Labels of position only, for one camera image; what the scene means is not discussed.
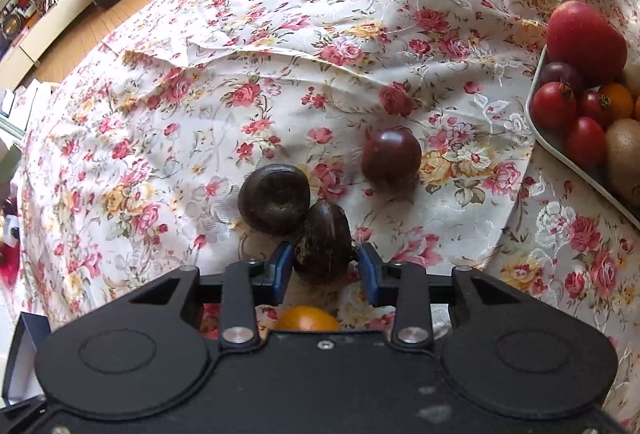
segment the white cabinet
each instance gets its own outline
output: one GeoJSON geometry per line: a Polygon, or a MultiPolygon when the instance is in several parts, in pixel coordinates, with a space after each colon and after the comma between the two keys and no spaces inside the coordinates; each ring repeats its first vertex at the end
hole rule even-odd
{"type": "Polygon", "coordinates": [[[62,31],[91,3],[93,0],[58,0],[20,41],[20,48],[36,62],[62,31]]]}
{"type": "Polygon", "coordinates": [[[33,67],[33,61],[20,46],[15,46],[0,60],[0,88],[15,90],[33,67]]]}
{"type": "Polygon", "coordinates": [[[47,48],[93,0],[58,0],[0,60],[0,88],[15,90],[47,48]]]}

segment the orange cherry tomato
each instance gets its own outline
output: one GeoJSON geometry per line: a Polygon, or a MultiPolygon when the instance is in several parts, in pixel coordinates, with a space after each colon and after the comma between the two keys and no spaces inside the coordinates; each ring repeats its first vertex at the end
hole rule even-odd
{"type": "Polygon", "coordinates": [[[326,311],[311,306],[295,306],[280,316],[274,329],[286,331],[340,331],[340,324],[326,311]]]}
{"type": "Polygon", "coordinates": [[[634,98],[622,84],[607,84],[599,93],[609,98],[609,107],[614,120],[628,119],[634,114],[634,98]]]}

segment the red apple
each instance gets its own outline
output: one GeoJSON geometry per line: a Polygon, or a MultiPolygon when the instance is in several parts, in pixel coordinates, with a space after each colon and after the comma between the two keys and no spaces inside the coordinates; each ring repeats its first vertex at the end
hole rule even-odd
{"type": "Polygon", "coordinates": [[[360,167],[372,186],[395,192],[413,187],[421,160],[420,143],[410,129],[399,126],[370,134],[360,167]]]}
{"type": "Polygon", "coordinates": [[[593,8],[578,1],[563,3],[551,15],[546,52],[549,61],[575,66],[588,87],[612,82],[626,64],[622,34],[593,8]]]}

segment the dark purple tomato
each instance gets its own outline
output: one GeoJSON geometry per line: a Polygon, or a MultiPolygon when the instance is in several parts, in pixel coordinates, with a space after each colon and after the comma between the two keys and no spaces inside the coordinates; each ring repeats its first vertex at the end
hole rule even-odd
{"type": "Polygon", "coordinates": [[[578,116],[595,120],[604,130],[614,120],[609,97],[596,91],[584,91],[578,97],[578,116]]]}
{"type": "Polygon", "coordinates": [[[373,131],[364,145],[360,167],[366,180],[381,191],[413,185],[420,162],[420,143],[407,127],[373,131]]]}
{"type": "Polygon", "coordinates": [[[585,89],[584,79],[580,72],[565,62],[550,62],[540,73],[540,84],[560,82],[568,84],[576,95],[585,89]]]}

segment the red cherry tomato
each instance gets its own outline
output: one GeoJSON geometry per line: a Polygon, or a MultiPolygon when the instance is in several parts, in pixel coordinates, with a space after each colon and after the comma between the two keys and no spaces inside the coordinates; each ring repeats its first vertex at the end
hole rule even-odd
{"type": "Polygon", "coordinates": [[[604,131],[589,117],[578,117],[564,137],[564,154],[581,169],[601,164],[607,156],[604,131]]]}
{"type": "Polygon", "coordinates": [[[578,116],[595,120],[600,127],[607,129],[613,122],[613,111],[609,97],[596,91],[585,91],[578,97],[578,116]]]}
{"type": "Polygon", "coordinates": [[[531,116],[547,131],[564,131],[575,120],[577,103],[569,84],[547,82],[533,96],[531,116]]]}

